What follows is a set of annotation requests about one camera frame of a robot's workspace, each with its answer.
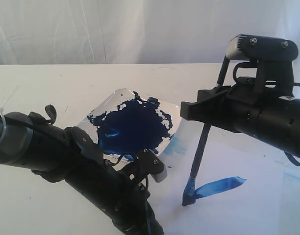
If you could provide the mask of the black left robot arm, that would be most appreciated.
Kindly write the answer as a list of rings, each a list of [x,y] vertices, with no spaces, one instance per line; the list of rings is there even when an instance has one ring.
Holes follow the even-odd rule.
[[[156,154],[130,151],[132,162],[116,170],[84,130],[56,127],[56,109],[45,110],[48,117],[0,111],[0,165],[30,169],[51,183],[65,181],[125,235],[162,235],[148,202],[148,176],[165,170]]]

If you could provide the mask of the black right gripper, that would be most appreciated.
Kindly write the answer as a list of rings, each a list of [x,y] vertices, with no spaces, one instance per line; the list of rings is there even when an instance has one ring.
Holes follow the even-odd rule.
[[[233,86],[198,90],[197,102],[182,101],[180,116],[234,133],[296,133],[296,104],[284,99],[293,96],[292,62],[241,62],[233,78]]]

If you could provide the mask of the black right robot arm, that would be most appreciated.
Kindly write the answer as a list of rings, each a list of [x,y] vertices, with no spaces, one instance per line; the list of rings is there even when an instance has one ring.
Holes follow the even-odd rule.
[[[182,102],[185,120],[244,133],[300,158],[300,99],[293,97],[291,62],[251,60],[237,64],[233,86],[199,90]]]

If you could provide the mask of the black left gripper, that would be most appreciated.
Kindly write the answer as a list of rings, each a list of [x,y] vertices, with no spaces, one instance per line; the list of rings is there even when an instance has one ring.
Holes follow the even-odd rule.
[[[124,235],[164,234],[147,202],[149,193],[135,186],[125,195],[126,178],[112,167],[86,160],[65,181],[109,217]]]

